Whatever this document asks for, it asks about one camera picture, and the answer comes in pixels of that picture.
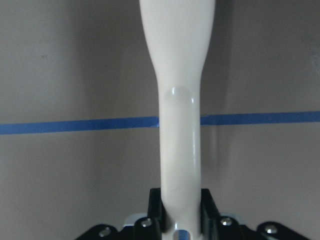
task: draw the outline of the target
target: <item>white paddle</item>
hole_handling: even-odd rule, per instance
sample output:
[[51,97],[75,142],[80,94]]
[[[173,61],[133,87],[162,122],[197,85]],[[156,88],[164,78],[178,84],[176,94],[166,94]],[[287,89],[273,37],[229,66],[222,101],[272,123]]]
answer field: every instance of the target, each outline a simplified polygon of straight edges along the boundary
[[140,0],[159,95],[161,199],[166,233],[201,238],[200,81],[215,0]]

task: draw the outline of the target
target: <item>white plastic arm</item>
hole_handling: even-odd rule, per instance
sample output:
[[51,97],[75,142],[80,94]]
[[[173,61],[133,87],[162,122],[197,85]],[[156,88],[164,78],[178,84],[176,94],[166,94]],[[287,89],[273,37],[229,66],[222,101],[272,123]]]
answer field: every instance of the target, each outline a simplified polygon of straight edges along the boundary
[[164,239],[201,237],[200,82],[215,0],[140,0],[159,96]]

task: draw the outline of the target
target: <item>gray wall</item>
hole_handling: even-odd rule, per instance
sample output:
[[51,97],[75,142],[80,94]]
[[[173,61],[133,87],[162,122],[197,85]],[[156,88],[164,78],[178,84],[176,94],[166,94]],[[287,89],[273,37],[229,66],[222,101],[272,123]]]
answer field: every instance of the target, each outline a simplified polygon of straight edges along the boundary
[[[201,113],[320,110],[320,1],[218,0]],[[156,116],[137,0],[0,1],[0,124]],[[157,128],[0,135],[0,239],[121,228],[160,185]],[[320,239],[320,123],[203,126],[202,182],[247,225]]]

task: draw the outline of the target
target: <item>black mount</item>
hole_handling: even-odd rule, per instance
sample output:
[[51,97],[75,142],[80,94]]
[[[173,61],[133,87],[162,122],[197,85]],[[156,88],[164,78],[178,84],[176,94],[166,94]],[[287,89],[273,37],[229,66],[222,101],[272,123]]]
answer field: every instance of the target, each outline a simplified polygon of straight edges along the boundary
[[[204,240],[308,240],[288,227],[273,221],[260,224],[256,231],[241,225],[236,219],[220,215],[208,189],[201,190],[201,232]],[[76,240],[161,240],[165,232],[166,211],[161,201],[160,188],[152,188],[147,217],[134,226],[117,231],[111,225],[99,224]]]

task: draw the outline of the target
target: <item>cylindrical shaft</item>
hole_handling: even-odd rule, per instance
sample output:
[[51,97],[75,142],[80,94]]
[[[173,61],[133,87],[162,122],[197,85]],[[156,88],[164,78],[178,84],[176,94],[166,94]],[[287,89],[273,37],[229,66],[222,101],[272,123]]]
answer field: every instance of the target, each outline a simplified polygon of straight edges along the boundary
[[161,199],[175,230],[200,238],[200,81],[215,0],[140,0],[159,95]]

